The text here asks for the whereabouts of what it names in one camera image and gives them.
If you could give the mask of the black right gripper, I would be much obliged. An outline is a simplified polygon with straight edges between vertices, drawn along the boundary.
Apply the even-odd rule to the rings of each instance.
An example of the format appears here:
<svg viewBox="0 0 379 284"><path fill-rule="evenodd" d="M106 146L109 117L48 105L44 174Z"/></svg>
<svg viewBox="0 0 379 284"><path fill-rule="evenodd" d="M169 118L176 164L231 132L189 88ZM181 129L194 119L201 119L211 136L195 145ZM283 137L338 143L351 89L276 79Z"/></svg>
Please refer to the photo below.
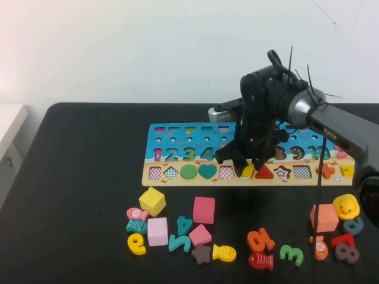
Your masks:
<svg viewBox="0 0 379 284"><path fill-rule="evenodd" d="M267 124L251 121L246 115L235 115L236 126L233 139L224 147L215 152L215 159L222 164L231 160L237 177L241 177L243 170L250 160L256 170L276 155L276 147L289 139L285 129L279 129L275 120Z"/></svg>

